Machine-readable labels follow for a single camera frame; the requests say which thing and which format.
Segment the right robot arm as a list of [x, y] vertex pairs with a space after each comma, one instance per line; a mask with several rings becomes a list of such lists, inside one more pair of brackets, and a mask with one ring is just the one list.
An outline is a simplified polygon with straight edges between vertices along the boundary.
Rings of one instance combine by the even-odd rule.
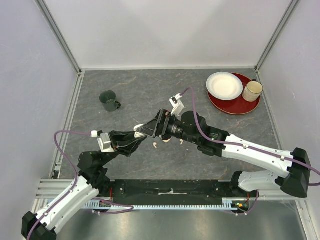
[[310, 186], [310, 161], [302, 148], [279, 150], [243, 140], [227, 131], [207, 125], [206, 119], [187, 111], [178, 119], [165, 109], [134, 131], [152, 138], [177, 138], [195, 144], [205, 155], [235, 159], [262, 168], [257, 172], [236, 171], [229, 191], [235, 197], [245, 192], [281, 190], [296, 198], [306, 198]]

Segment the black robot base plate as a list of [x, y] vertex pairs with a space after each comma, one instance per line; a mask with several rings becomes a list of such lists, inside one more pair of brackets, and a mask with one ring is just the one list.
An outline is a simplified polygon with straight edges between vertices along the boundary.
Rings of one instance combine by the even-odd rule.
[[257, 192], [246, 192], [219, 180], [138, 180], [110, 181], [99, 197], [110, 197], [116, 204], [135, 206], [221, 205], [223, 198], [255, 198]]

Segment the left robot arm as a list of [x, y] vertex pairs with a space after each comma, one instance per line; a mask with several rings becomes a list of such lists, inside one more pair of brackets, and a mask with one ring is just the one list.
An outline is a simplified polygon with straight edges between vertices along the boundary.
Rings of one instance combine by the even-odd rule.
[[90, 200], [104, 197], [110, 191], [105, 165], [117, 156], [131, 156], [147, 138], [134, 131], [93, 130], [85, 136], [97, 138], [99, 151], [80, 154], [75, 178], [51, 203], [22, 218], [21, 234], [27, 240], [55, 240], [66, 223]]

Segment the white earbud charging case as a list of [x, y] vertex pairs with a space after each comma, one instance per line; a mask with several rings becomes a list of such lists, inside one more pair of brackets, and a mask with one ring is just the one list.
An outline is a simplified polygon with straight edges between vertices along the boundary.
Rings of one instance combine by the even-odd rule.
[[146, 134], [142, 133], [139, 131], [140, 127], [144, 126], [144, 124], [138, 124], [136, 125], [133, 130], [134, 130], [134, 137], [135, 138], [140, 138], [140, 137], [143, 137], [143, 136], [146, 136]]

